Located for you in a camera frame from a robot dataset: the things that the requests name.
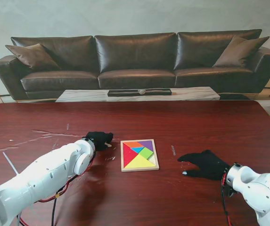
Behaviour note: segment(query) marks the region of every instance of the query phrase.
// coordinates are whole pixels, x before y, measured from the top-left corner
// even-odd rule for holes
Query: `marble coffee table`
[[[119,102],[119,101],[176,101],[219,100],[220,96],[210,87],[172,88],[171,96],[108,97],[108,89],[66,90],[56,102]]]

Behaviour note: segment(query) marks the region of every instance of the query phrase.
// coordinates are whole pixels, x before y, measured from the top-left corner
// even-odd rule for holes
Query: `tangram puzzle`
[[[158,170],[154,140],[121,141],[121,171]]]

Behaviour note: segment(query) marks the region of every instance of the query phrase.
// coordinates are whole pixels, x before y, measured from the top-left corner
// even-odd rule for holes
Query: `sofa armrest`
[[[260,93],[270,79],[270,49],[260,47],[247,65],[254,75],[255,93]]]
[[[28,99],[20,81],[28,73],[28,67],[16,56],[5,56],[0,59],[0,78],[14,100]]]

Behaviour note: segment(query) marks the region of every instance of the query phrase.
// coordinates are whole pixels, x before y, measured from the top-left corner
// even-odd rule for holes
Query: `black glove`
[[[210,150],[205,150],[202,153],[186,154],[178,158],[178,161],[188,161],[197,165],[200,170],[188,170],[187,175],[194,178],[206,178],[210,180],[221,180],[224,172],[230,166],[217,157]]]
[[[103,151],[108,148],[107,144],[110,144],[113,140],[112,133],[105,132],[89,132],[85,137],[94,143],[96,151]]]

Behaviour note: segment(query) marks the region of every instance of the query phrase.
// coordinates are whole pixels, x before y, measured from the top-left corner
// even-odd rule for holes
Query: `white wall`
[[[270,0],[0,0],[0,58],[10,55],[4,45],[11,44],[11,36],[256,28],[270,36]],[[270,39],[265,46],[270,48]],[[8,93],[1,81],[0,93]]]

